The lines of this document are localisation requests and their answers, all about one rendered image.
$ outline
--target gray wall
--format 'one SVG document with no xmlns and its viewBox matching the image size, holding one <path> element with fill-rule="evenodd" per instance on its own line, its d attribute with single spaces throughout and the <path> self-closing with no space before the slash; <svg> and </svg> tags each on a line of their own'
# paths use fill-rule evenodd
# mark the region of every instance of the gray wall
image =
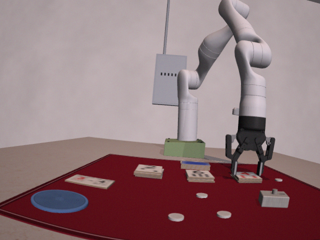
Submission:
<svg viewBox="0 0 320 240">
<path fill-rule="evenodd" d="M 320 4 L 243 0 L 272 51 L 266 135 L 277 153 L 320 163 Z M 198 66 L 204 37 L 226 24 L 219 0 L 172 0 L 166 53 Z M 178 107 L 152 105 L 166 0 L 0 1 L 0 148 L 81 137 L 163 144 Z M 235 134 L 240 77 L 232 38 L 198 90 L 198 138 Z"/>
</svg>

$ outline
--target white token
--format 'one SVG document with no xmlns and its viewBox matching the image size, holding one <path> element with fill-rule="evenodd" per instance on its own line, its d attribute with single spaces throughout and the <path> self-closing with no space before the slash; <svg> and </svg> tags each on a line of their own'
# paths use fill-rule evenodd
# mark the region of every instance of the white token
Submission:
<svg viewBox="0 0 320 240">
<path fill-rule="evenodd" d="M 196 194 L 196 196 L 200 199 L 206 199 L 208 197 L 208 194 L 199 192 Z"/>
<path fill-rule="evenodd" d="M 218 211 L 216 215 L 222 219 L 228 219 L 231 217 L 231 212 L 229 211 Z"/>
<path fill-rule="evenodd" d="M 185 219 L 185 216 L 183 216 L 182 214 L 180 213 L 170 213 L 168 215 L 168 218 L 171 220 L 171 221 L 174 221 L 174 222 L 181 222 Z"/>
</svg>

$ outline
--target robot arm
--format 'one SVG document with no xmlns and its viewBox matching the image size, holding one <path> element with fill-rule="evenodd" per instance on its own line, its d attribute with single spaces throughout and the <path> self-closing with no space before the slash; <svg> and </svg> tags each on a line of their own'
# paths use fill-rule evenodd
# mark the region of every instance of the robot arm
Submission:
<svg viewBox="0 0 320 240">
<path fill-rule="evenodd" d="M 247 18 L 249 7 L 238 1 L 234 10 Z M 195 71 L 183 69 L 177 76 L 178 89 L 178 136 L 179 141 L 196 141 L 198 128 L 198 99 L 189 89 L 198 89 L 204 81 L 208 71 L 219 57 L 228 41 L 233 36 L 229 26 L 208 35 L 198 49 L 199 65 Z"/>
<path fill-rule="evenodd" d="M 237 43 L 234 53 L 241 80 L 241 99 L 236 139 L 239 143 L 231 154 L 234 136 L 226 136 L 225 155 L 232 160 L 231 173 L 237 174 L 238 158 L 243 151 L 256 151 L 259 157 L 257 175 L 261 176 L 264 163 L 272 158 L 275 139 L 268 138 L 264 155 L 262 144 L 266 141 L 266 80 L 253 72 L 252 67 L 266 68 L 272 55 L 268 44 L 254 31 L 249 22 L 237 11 L 238 0 L 222 0 L 219 14 L 230 27 Z"/>
</svg>

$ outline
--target green base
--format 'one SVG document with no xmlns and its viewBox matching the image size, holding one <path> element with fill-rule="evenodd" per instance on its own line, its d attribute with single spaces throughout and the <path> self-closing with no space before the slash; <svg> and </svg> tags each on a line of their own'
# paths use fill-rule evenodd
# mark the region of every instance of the green base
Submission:
<svg viewBox="0 0 320 240">
<path fill-rule="evenodd" d="M 165 156 L 183 157 L 183 158 L 205 158 L 206 143 L 198 139 L 196 141 L 179 141 L 178 139 L 165 139 Z"/>
</svg>

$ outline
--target blue disc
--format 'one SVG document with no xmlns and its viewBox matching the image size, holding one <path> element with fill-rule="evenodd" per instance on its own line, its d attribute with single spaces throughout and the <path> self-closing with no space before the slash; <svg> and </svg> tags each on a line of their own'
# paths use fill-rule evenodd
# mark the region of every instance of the blue disc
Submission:
<svg viewBox="0 0 320 240">
<path fill-rule="evenodd" d="M 88 206 L 88 199 L 74 191 L 45 190 L 32 195 L 31 203 L 38 209 L 50 213 L 74 213 Z"/>
</svg>

